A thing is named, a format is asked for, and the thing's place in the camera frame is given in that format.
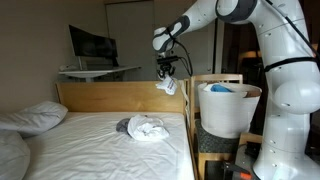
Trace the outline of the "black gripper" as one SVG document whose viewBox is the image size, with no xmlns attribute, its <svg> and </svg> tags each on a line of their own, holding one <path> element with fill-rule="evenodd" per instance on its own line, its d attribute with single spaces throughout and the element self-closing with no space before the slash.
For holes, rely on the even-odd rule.
<svg viewBox="0 0 320 180">
<path fill-rule="evenodd" d="M 178 60 L 177 56 L 170 56 L 165 58 L 159 58 L 157 60 L 157 64 L 159 65 L 160 69 L 157 71 L 158 76 L 163 79 L 167 75 L 172 76 L 175 72 L 175 67 L 172 65 L 172 62 Z"/>
</svg>

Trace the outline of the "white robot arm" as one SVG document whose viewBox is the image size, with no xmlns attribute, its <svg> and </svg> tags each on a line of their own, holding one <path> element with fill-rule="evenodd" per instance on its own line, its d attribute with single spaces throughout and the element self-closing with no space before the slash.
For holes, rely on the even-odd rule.
<svg viewBox="0 0 320 180">
<path fill-rule="evenodd" d="M 178 19 L 154 31 L 152 46 L 164 53 L 179 36 L 214 20 L 252 28 L 271 106 L 292 114 L 319 109 L 320 73 L 299 0 L 197 0 Z"/>
</svg>

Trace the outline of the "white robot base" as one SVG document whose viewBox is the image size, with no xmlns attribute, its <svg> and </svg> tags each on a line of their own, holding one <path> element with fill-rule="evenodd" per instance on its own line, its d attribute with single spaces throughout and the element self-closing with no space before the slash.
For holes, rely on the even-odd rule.
<svg viewBox="0 0 320 180">
<path fill-rule="evenodd" d="M 269 113 L 253 171 L 260 180 L 320 180 L 320 166 L 305 154 L 310 115 Z"/>
</svg>

